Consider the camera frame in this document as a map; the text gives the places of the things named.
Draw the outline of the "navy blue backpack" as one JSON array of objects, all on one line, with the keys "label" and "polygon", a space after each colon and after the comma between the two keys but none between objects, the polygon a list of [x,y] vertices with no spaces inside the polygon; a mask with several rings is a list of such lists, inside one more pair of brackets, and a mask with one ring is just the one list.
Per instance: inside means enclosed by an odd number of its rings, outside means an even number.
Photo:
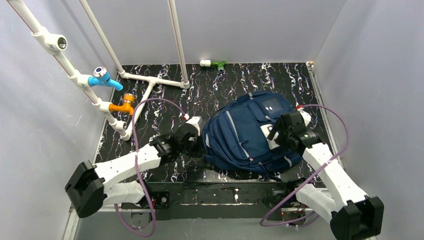
[{"label": "navy blue backpack", "polygon": [[246,93],[219,109],[201,133],[204,159],[226,171],[283,172],[303,158],[267,139],[277,119],[294,109],[280,93]]}]

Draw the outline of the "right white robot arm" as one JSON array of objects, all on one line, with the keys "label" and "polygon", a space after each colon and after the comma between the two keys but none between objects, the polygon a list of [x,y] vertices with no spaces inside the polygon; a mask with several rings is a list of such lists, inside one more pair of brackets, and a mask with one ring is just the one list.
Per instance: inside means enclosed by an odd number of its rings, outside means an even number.
[{"label": "right white robot arm", "polygon": [[383,202],[356,185],[334,160],[320,135],[307,128],[310,121],[310,115],[298,109],[281,115],[274,125],[261,127],[272,148],[284,147],[300,154],[327,188],[324,193],[305,181],[294,190],[296,200],[326,220],[338,240],[364,240],[379,235]]}]

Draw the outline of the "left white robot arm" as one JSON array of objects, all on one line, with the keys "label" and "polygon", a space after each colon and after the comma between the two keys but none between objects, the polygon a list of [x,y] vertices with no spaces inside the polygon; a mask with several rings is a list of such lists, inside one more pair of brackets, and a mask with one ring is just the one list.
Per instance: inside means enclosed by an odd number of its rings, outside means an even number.
[{"label": "left white robot arm", "polygon": [[139,150],[106,162],[81,162],[67,184],[65,192],[80,218],[95,214],[103,206],[134,203],[146,197],[138,181],[124,180],[175,161],[181,155],[200,154],[202,119],[192,117],[174,133],[160,135]]}]

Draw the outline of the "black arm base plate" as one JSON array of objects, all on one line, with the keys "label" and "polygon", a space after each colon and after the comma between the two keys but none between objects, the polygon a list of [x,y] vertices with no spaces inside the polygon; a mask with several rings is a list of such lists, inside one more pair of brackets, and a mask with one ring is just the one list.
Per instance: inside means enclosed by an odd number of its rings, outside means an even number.
[{"label": "black arm base plate", "polygon": [[159,221],[261,219],[301,182],[149,182],[147,188]]}]

